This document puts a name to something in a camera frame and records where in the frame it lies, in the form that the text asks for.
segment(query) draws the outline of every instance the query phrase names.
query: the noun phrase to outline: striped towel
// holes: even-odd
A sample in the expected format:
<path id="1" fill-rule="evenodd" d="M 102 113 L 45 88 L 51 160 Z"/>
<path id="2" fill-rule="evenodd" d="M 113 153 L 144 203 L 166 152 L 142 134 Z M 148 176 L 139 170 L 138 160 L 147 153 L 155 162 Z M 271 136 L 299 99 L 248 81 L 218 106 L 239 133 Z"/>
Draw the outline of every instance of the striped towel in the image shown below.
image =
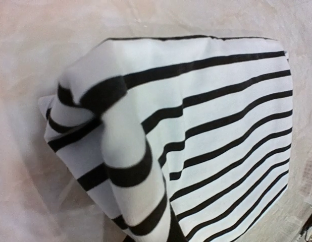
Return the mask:
<path id="1" fill-rule="evenodd" d="M 39 106 L 126 241 L 235 241 L 287 188 L 292 78 L 275 40 L 107 39 Z"/>

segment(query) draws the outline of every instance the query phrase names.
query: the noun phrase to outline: stained surface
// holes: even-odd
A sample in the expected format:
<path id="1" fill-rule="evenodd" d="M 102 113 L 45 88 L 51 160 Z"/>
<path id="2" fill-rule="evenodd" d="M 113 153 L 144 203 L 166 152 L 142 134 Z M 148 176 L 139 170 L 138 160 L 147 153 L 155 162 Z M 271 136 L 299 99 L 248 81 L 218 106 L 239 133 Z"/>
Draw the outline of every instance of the stained surface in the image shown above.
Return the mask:
<path id="1" fill-rule="evenodd" d="M 45 144 L 37 99 L 106 37 L 198 33 L 262 35 L 289 52 L 289 190 L 239 241 L 295 237 L 312 211 L 312 1 L 11 0 L 0 1 L 0 241 L 121 241 Z"/>

